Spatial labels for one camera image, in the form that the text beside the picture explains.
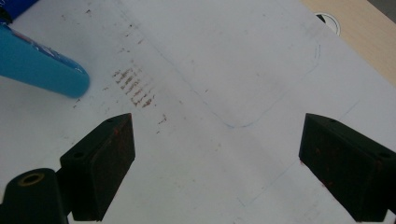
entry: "wooden surface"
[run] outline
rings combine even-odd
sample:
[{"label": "wooden surface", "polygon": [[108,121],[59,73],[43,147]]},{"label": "wooden surface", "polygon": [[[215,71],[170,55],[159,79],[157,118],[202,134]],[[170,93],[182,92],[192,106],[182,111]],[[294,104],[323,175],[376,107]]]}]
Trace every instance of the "wooden surface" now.
[{"label": "wooden surface", "polygon": [[366,0],[301,0],[313,12],[333,15],[341,37],[396,86],[396,24]]}]

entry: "blue object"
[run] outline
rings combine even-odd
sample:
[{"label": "blue object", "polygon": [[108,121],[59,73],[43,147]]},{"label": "blue object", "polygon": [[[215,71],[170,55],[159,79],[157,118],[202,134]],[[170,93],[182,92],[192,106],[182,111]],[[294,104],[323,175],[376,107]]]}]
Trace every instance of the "blue object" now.
[{"label": "blue object", "polygon": [[78,98],[90,78],[78,63],[0,25],[0,76]]},{"label": "blue object", "polygon": [[0,23],[12,23],[38,0],[0,0]]}]

